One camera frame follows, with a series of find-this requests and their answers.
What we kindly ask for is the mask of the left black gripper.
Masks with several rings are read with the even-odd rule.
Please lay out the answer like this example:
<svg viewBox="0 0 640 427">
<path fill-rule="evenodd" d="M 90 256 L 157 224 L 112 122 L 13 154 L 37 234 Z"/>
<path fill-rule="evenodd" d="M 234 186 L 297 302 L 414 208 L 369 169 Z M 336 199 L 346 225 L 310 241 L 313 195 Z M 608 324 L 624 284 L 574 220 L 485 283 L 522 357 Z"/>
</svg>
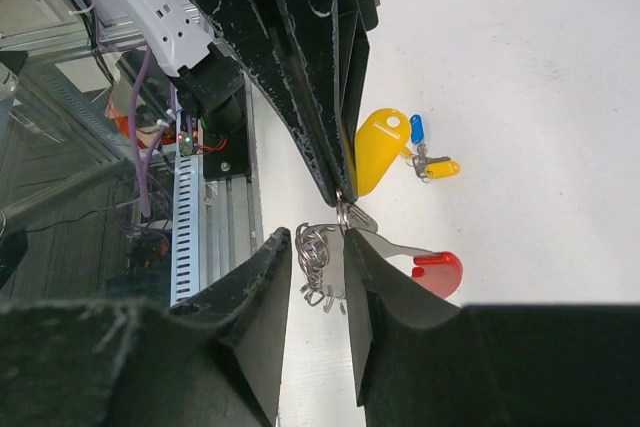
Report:
<svg viewBox="0 0 640 427">
<path fill-rule="evenodd" d="M 265 95 L 324 197 L 356 196 L 377 0 L 190 0 Z"/>
</svg>

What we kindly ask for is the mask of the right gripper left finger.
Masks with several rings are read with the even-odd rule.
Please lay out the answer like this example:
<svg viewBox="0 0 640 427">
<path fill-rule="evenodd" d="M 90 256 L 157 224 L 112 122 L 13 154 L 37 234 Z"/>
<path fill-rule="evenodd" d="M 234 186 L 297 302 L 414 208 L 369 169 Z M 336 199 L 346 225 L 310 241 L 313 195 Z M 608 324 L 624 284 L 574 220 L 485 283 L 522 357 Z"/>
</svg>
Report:
<svg viewBox="0 0 640 427">
<path fill-rule="evenodd" d="M 292 241 L 171 309 L 144 299 L 1 307 L 5 426 L 272 426 L 278 416 Z"/>
</svg>

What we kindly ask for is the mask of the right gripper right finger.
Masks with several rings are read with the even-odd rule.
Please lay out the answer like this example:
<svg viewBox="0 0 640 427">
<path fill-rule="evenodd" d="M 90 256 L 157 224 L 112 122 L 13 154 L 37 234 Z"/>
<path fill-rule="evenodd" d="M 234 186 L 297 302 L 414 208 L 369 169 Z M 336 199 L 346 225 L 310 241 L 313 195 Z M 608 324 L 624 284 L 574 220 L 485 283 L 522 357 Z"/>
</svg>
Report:
<svg viewBox="0 0 640 427">
<path fill-rule="evenodd" d="M 635 426 L 633 304 L 455 306 L 393 265 L 350 274 L 357 404 L 370 426 Z"/>
</svg>

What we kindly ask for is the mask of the red handled metal keyring holder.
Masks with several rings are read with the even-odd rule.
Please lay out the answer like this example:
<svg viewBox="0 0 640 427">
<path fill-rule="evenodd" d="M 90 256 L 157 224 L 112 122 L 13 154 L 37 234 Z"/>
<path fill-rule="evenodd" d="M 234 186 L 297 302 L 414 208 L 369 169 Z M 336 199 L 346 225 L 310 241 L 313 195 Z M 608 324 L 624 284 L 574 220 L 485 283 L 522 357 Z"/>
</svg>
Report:
<svg viewBox="0 0 640 427">
<path fill-rule="evenodd" d="M 358 238 L 345 238 L 338 224 L 303 223 L 295 232 L 297 261 L 305 283 L 300 289 L 311 307 L 320 305 L 328 313 L 337 305 L 347 311 L 350 274 L 367 279 L 369 263 L 403 256 L 411 261 L 409 277 L 432 294 L 446 299 L 460 286 L 463 263 L 450 251 L 429 251 L 393 243 L 381 234 L 363 228 Z"/>
</svg>

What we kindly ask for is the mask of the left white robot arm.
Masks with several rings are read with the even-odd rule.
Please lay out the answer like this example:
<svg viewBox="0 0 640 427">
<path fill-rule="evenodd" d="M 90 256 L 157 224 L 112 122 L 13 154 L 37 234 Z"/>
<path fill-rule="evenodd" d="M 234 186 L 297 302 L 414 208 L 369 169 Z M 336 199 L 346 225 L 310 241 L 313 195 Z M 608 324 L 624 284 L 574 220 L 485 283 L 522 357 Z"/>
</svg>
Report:
<svg viewBox="0 0 640 427">
<path fill-rule="evenodd" d="M 358 198 L 355 131 L 379 0 L 89 0 L 127 17 L 182 94 L 213 101 L 221 40 L 296 144 L 325 202 Z"/>
</svg>

